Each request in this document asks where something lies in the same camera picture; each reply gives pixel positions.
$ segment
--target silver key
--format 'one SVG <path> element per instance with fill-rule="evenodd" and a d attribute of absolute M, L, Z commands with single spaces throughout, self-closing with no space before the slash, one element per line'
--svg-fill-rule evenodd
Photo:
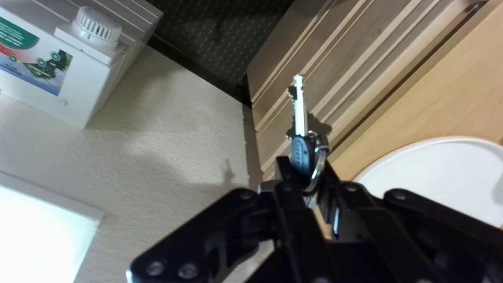
<path fill-rule="evenodd" d="M 309 131 L 307 127 L 307 109 L 306 102 L 304 101 L 304 77 L 296 75 L 293 77 L 296 88 L 296 96 L 293 102 L 294 117 L 295 117 L 295 134 L 300 136 L 307 136 Z"/>

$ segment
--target printed graphic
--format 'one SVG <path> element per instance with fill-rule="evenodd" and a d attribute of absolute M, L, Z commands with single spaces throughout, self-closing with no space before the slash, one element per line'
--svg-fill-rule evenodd
<path fill-rule="evenodd" d="M 0 69 L 55 96 L 72 56 L 0 17 Z"/>

